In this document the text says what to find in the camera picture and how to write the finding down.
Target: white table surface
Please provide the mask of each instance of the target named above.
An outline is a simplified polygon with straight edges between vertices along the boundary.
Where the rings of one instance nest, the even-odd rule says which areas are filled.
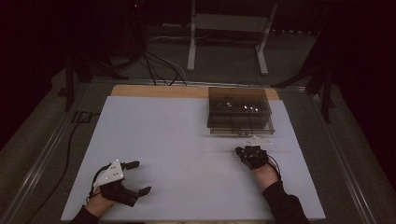
[[[276,132],[262,145],[280,166],[285,191],[299,197],[305,215],[325,218],[282,101],[269,101]],[[246,138],[218,137],[206,128],[207,99],[109,96],[78,171],[61,220],[85,203],[104,165],[140,161],[123,185],[151,193],[134,207],[116,204],[110,221],[257,221],[272,219],[249,169],[233,155]]]

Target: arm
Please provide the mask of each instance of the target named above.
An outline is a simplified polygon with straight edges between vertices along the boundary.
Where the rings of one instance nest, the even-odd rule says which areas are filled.
[[[285,192],[283,182],[278,180],[276,171],[271,166],[265,164],[252,172],[263,189],[262,196],[270,205],[276,224],[309,223],[300,201],[296,196]]]
[[[115,202],[110,201],[100,193],[97,188],[94,196],[90,198],[87,205],[82,206],[78,214],[69,224],[96,224],[101,217]]]

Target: cable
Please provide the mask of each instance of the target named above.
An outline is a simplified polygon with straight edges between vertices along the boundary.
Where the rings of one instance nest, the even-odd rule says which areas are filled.
[[[273,164],[271,164],[270,162],[268,162],[268,164],[277,172],[277,178],[279,178],[279,180],[281,180],[281,175],[280,175],[280,168],[279,165],[277,164],[276,160],[274,159],[274,157],[267,155],[269,158],[271,158],[271,160],[273,160],[276,164],[276,168]]]
[[[165,66],[165,67],[168,67],[168,68],[173,69],[173,67],[172,67],[171,65],[167,64],[167,63],[163,63],[163,62],[157,61],[157,60],[152,59],[152,58],[150,58],[150,57],[148,57],[148,58],[149,58],[151,61],[155,62],[155,63],[159,63],[159,64],[161,64],[161,65],[163,65],[163,66]]]
[[[152,72],[151,72],[151,68],[150,68],[150,66],[149,66],[149,60],[147,59],[147,57],[144,57],[144,56],[143,56],[143,58],[146,60],[146,63],[147,63],[147,65],[148,65],[148,67],[147,67],[148,72],[149,72],[149,74],[151,75],[152,81],[154,82],[154,86],[156,86],[156,85],[157,85],[157,82],[155,81],[154,75],[153,75]]]
[[[55,190],[61,185],[61,182],[64,180],[64,176],[67,173],[67,170],[69,168],[69,161],[70,161],[70,151],[71,151],[71,143],[72,143],[72,139],[73,139],[73,134],[75,133],[76,129],[78,128],[78,126],[84,122],[84,121],[88,121],[91,118],[93,118],[94,116],[98,116],[100,115],[100,113],[96,113],[96,114],[90,114],[87,118],[83,119],[81,122],[77,123],[77,125],[74,127],[73,131],[70,133],[69,136],[69,140],[67,143],[67,154],[66,154],[66,164],[64,165],[64,170],[61,174],[61,177],[59,178],[58,182],[56,183],[55,187],[52,189],[52,191],[50,192],[49,196],[47,196],[47,198],[44,200],[43,203],[40,204],[40,206],[38,206],[38,208],[35,210],[35,212],[33,213],[33,215],[27,220],[26,223],[30,223],[33,218],[38,214],[38,212],[44,207],[44,205],[47,203],[47,201],[50,199],[50,197],[52,196],[52,194],[55,192]]]
[[[254,61],[254,65],[253,65],[253,72],[254,72],[254,81],[252,81],[252,80],[243,80],[243,81],[239,81],[237,84],[244,84],[244,83],[253,83],[253,84],[255,84],[255,85],[258,85],[259,87],[262,87],[262,84],[260,83],[260,81],[257,79],[257,72],[255,71],[256,70],[256,67],[257,67],[257,60],[255,60]]]
[[[142,56],[145,57],[146,59],[148,59],[149,61],[152,61],[152,59],[150,59],[149,57],[147,57],[146,54],[143,54]],[[152,65],[151,63],[148,63],[148,66],[151,66],[152,71],[153,71],[153,74],[154,74],[155,76],[157,76],[157,77],[159,77],[160,79],[163,80],[163,84],[164,84],[164,85],[168,85],[168,83],[166,82],[165,78],[163,78],[162,76],[160,76],[160,75],[157,73],[157,71],[156,71],[155,68],[154,68],[154,65]]]
[[[238,65],[236,66],[235,72],[233,73],[233,75],[235,76],[236,80],[239,82],[241,82],[241,80],[239,80],[238,78],[238,71],[239,71],[239,67],[241,66],[242,63],[244,63],[245,61],[249,60],[251,57],[253,57],[256,53],[252,53],[249,54],[248,57],[246,57],[245,59],[239,61]]]
[[[91,198],[93,198],[93,197],[96,196],[96,195],[99,195],[100,193],[101,193],[101,192],[95,193],[95,194],[93,194],[92,196],[88,196],[87,199],[85,199],[85,202],[88,203],[88,201],[89,201]]]
[[[195,37],[195,39],[204,39],[205,37],[209,36],[213,30],[210,30],[206,35]],[[169,35],[158,35],[155,37],[152,37],[148,41],[156,40],[156,39],[189,39],[191,36],[185,35],[185,36],[169,36]]]
[[[155,57],[155,58],[158,58],[158,59],[164,61],[165,63],[167,63],[167,64],[177,73],[177,75],[175,76],[175,78],[172,80],[172,82],[171,82],[169,85],[172,85],[172,84],[177,80],[177,78],[180,77],[180,79],[181,79],[181,81],[184,83],[184,85],[188,86],[187,83],[186,83],[186,81],[187,81],[187,82],[189,82],[189,81],[188,81],[187,78],[186,78],[186,73],[184,72],[184,70],[183,70],[179,65],[177,65],[176,63],[173,63],[173,62],[171,62],[171,61],[169,61],[169,60],[166,60],[165,58],[162,58],[162,57],[160,57],[160,56],[157,56],[157,55],[151,53],[151,52],[148,51],[148,50],[145,50],[145,52],[148,53],[148,54],[150,54],[150,55],[152,55],[152,56]],[[173,64],[174,66],[176,66],[177,68],[179,68],[179,69],[183,72],[183,76],[184,76],[184,78],[186,79],[186,81],[183,79],[183,77],[180,75],[180,73],[177,71],[177,69],[176,69],[172,64]]]
[[[147,59],[149,59],[150,61],[154,61],[155,63],[160,63],[160,64],[162,64],[163,66],[167,66],[167,67],[169,67],[169,68],[172,68],[172,67],[169,66],[168,64],[155,61],[154,59],[151,59],[151,58],[149,58],[149,57],[147,57]],[[140,62],[140,63],[141,63],[141,65],[142,65],[143,67],[145,67],[145,68],[149,71],[149,68],[148,68],[146,65],[144,65],[142,62]],[[154,72],[155,72],[155,75],[163,80],[164,85],[169,86],[169,84],[166,82],[166,80],[165,80],[163,77],[161,77],[160,75],[158,75],[158,73],[157,73],[157,72],[155,71],[155,69],[154,69],[154,66],[153,66],[151,63],[150,63],[150,66],[153,68],[153,70],[154,70]]]

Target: transparent plastic box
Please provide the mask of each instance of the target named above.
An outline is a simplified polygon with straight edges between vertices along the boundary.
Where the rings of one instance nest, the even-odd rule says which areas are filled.
[[[207,127],[213,134],[272,134],[264,89],[209,88]]]

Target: dark background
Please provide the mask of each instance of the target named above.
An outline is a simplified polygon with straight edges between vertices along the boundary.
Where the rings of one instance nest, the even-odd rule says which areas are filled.
[[[142,8],[145,22],[187,25],[190,22],[190,1],[147,0]],[[218,10],[245,15],[241,7],[206,1],[197,10]],[[260,2],[247,1],[248,4]],[[117,39],[120,20],[125,20],[127,1],[113,7],[106,1],[1,1],[0,2],[0,148],[15,133],[51,89],[50,79],[64,69],[64,55],[70,46],[92,55],[106,55],[117,46],[104,41],[103,31]],[[329,18],[332,2],[302,2],[279,4],[273,28],[301,31],[317,35]],[[333,83],[341,88],[345,101],[361,126],[390,183],[396,189],[396,81],[394,32],[395,16],[388,2],[341,4],[338,16],[320,35],[306,66],[314,66],[326,59],[327,52],[339,41],[336,51]],[[100,15],[107,10],[107,18]],[[108,23],[97,25],[97,18]]]

